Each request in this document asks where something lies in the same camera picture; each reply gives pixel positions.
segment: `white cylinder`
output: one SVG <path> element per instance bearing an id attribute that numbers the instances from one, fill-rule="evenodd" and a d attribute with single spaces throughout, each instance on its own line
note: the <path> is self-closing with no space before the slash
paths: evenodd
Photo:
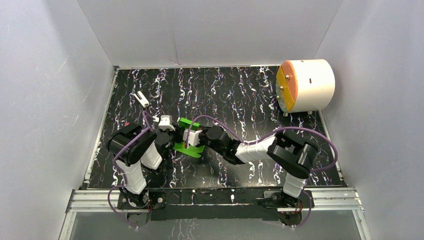
<path id="1" fill-rule="evenodd" d="M 317 111 L 333 97 L 335 77 L 324 59 L 287 60 L 277 73 L 276 93 L 286 113 Z"/>

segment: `white panel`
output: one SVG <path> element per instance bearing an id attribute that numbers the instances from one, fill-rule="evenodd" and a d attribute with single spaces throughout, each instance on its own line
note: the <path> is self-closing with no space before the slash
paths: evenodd
<path id="1" fill-rule="evenodd" d="M 78 3 L 114 66 L 169 67 L 177 62 L 163 0 Z"/>
<path id="2" fill-rule="evenodd" d="M 311 59 L 342 0 L 78 0 L 120 67 Z"/>
<path id="3" fill-rule="evenodd" d="M 316 55 L 334 71 L 324 116 L 373 239 L 424 238 L 423 10 L 344 1 Z"/>
<path id="4" fill-rule="evenodd" d="M 314 58 L 342 1 L 170 2 L 180 64 L 245 66 Z"/>
<path id="5" fill-rule="evenodd" d="M 74 0 L 1 1 L 0 235 L 57 239 L 113 66 Z"/>

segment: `green object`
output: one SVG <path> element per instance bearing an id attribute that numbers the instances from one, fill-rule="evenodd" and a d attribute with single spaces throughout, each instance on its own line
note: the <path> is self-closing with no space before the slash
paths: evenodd
<path id="1" fill-rule="evenodd" d="M 175 146 L 173 147 L 173 149 L 180 152 L 180 153 L 187 154 L 187 155 L 189 155 L 193 158 L 198 159 L 198 158 L 201 157 L 200 154 L 205 149 L 205 146 L 203 145 L 203 146 L 200 146 L 200 147 L 195 147 L 195 146 L 189 145 L 188 148 L 184 148 L 184 142 L 177 142 L 177 143 L 175 143 Z"/>
<path id="2" fill-rule="evenodd" d="M 178 125 L 181 128 L 185 128 L 188 129 L 190 127 L 190 124 L 192 124 L 191 120 L 188 120 L 187 118 L 182 117 L 179 121 L 178 121 Z M 196 131 L 198 128 L 200 127 L 200 124 L 198 124 L 197 122 L 195 122 L 193 124 L 193 126 L 191 127 L 191 130 Z"/>

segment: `purple cable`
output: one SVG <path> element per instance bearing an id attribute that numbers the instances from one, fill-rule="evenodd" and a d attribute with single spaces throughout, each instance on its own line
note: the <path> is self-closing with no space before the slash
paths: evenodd
<path id="1" fill-rule="evenodd" d="M 334 167 L 336 165 L 337 159 L 339 158 L 339 154 L 337 153 L 336 146 L 334 146 L 334 144 L 326 136 L 324 136 L 323 134 L 321 134 L 321 133 L 319 133 L 315 130 L 309 129 L 309 128 L 304 128 L 304 127 L 299 127 L 299 126 L 281 127 L 281 128 L 275 129 L 274 131 L 272 131 L 272 132 L 266 134 L 265 136 L 261 137 L 256 143 L 260 143 L 263 140 L 265 140 L 266 138 L 269 138 L 270 136 L 277 134 L 279 132 L 282 132 L 284 130 L 297 130 L 297 131 L 305 131 L 305 132 L 308 132 L 308 133 L 311 133 L 311 134 L 316 134 L 316 135 L 318 135 L 318 137 L 320 137 L 324 141 L 326 141 L 328 143 L 328 145 L 330 145 L 330 147 L 333 149 L 334 160 L 332 161 L 332 163 L 330 165 L 326 166 L 326 167 L 312 169 L 311 173 L 327 171 L 327 170 L 331 169 L 332 167 Z"/>
<path id="2" fill-rule="evenodd" d="M 224 129 L 226 129 L 228 132 L 230 132 L 232 135 L 234 135 L 234 137 L 239 140 L 240 142 L 244 142 L 243 139 L 239 136 L 237 136 L 237 134 L 232 131 L 231 129 L 229 129 L 224 123 L 222 123 L 221 121 L 219 121 L 218 119 L 215 119 L 209 115 L 200 115 L 197 116 L 195 119 L 193 119 L 193 121 L 190 124 L 190 127 L 188 127 L 188 132 L 190 133 L 190 131 L 192 130 L 193 124 L 199 119 L 199 118 L 207 118 L 207 119 L 212 119 L 213 121 L 219 123 L 219 125 L 221 125 L 221 127 L 223 127 Z M 189 134 L 187 134 L 187 136 L 185 137 L 185 146 L 186 148 L 189 147 Z"/>
<path id="3" fill-rule="evenodd" d="M 115 190 L 115 189 L 119 189 L 119 188 L 123 188 L 124 187 L 124 185 L 116 185 L 116 186 L 113 186 L 111 189 L 110 189 L 110 191 L 109 191 L 109 193 L 107 194 L 107 203 L 109 204 L 109 207 L 112 209 L 112 211 L 116 214 L 116 215 L 118 215 L 122 220 L 124 220 L 125 222 L 127 222 L 131 227 L 133 227 L 133 228 L 135 228 L 136 230 L 138 230 L 138 228 L 139 228 L 139 226 L 137 226 L 137 225 L 135 225 L 134 223 L 132 223 L 132 222 L 130 222 L 130 221 L 128 221 L 127 220 L 127 218 L 125 217 L 125 216 L 122 216 L 117 210 L 116 210 L 116 208 L 112 205 L 112 202 L 111 202 L 111 193 L 112 193 L 112 191 L 113 190 Z"/>
<path id="4" fill-rule="evenodd" d="M 125 185 L 127 183 L 127 176 L 125 174 L 123 174 L 123 170 L 122 168 L 120 168 L 117 164 L 117 160 L 118 158 L 121 156 L 121 154 L 127 150 L 133 143 L 135 143 L 143 134 L 145 134 L 147 131 L 150 130 L 150 127 L 146 127 L 145 129 L 143 129 L 137 136 L 135 136 L 131 141 L 129 141 L 129 143 L 127 143 L 117 154 L 116 156 L 113 158 L 112 160 L 112 164 L 113 166 L 115 166 L 115 168 L 122 174 L 123 177 L 123 184 Z"/>
<path id="5" fill-rule="evenodd" d="M 307 211 L 307 215 L 306 215 L 306 217 L 303 219 L 303 221 L 302 222 L 300 222 L 299 224 L 297 224 L 297 225 L 294 225 L 294 227 L 295 228 L 297 228 L 297 227 L 300 227 L 300 226 L 302 226 L 303 224 L 305 224 L 306 223 L 306 221 L 308 220 L 308 218 L 309 218 L 309 215 L 311 215 L 311 210 L 312 210 L 312 198 L 311 198 L 311 196 L 304 190 L 304 189 L 302 189 L 302 192 L 304 193 L 304 194 L 306 194 L 307 195 L 307 198 L 309 199 L 309 210 Z"/>
<path id="6" fill-rule="evenodd" d="M 151 126 L 150 126 L 150 123 L 149 123 L 149 121 L 147 120 L 147 117 L 146 117 L 146 115 L 147 116 L 149 116 L 151 119 L 153 119 L 153 117 L 152 117 L 152 115 L 150 115 L 148 112 L 146 112 L 146 111 L 142 111 L 141 112 L 141 114 L 143 115 L 143 120 L 144 120 L 144 122 L 145 122 L 145 124 L 146 124 L 146 126 L 148 127 L 148 128 L 152 128 Z"/>

